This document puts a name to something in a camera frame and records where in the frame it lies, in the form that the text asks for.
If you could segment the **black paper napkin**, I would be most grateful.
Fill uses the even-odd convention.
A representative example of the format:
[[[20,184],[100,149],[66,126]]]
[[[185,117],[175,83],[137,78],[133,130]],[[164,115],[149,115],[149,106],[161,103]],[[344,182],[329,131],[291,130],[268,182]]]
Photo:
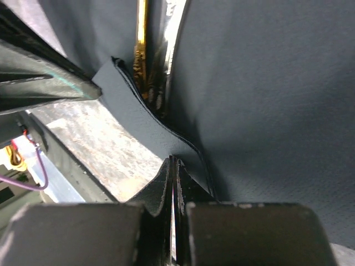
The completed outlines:
[[[188,1],[166,116],[134,86],[136,1],[41,1],[102,103],[220,201],[298,202],[354,248],[354,2]]]

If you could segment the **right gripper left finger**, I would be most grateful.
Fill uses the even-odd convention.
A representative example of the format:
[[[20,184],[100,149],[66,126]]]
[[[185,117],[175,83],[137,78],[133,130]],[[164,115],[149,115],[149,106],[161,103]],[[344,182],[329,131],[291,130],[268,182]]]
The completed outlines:
[[[1,238],[2,265],[168,265],[171,164],[124,203],[20,209]]]

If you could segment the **silver table knife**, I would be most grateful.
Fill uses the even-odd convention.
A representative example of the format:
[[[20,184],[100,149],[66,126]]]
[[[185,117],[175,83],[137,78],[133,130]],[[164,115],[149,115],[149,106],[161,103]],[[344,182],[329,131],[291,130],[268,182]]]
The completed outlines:
[[[158,117],[168,112],[175,48],[189,1],[162,1],[158,47],[148,78],[148,103]]]

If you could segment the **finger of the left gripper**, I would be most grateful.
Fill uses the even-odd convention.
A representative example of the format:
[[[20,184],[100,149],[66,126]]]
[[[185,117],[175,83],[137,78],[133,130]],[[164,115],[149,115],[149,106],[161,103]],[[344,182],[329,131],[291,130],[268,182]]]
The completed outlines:
[[[1,3],[1,114],[101,95],[79,67]]]

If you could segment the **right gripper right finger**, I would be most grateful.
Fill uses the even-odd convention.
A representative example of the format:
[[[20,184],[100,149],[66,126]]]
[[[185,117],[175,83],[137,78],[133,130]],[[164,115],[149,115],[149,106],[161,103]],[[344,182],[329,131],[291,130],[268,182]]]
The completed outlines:
[[[173,160],[178,265],[336,265],[309,208],[218,202]]]

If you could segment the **gold spoon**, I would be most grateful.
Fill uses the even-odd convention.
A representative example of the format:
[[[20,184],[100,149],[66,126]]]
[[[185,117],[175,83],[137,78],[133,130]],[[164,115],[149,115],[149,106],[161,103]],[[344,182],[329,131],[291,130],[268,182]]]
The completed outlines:
[[[138,0],[137,7],[133,73],[134,81],[141,95],[146,97],[146,26],[148,21],[148,1]]]

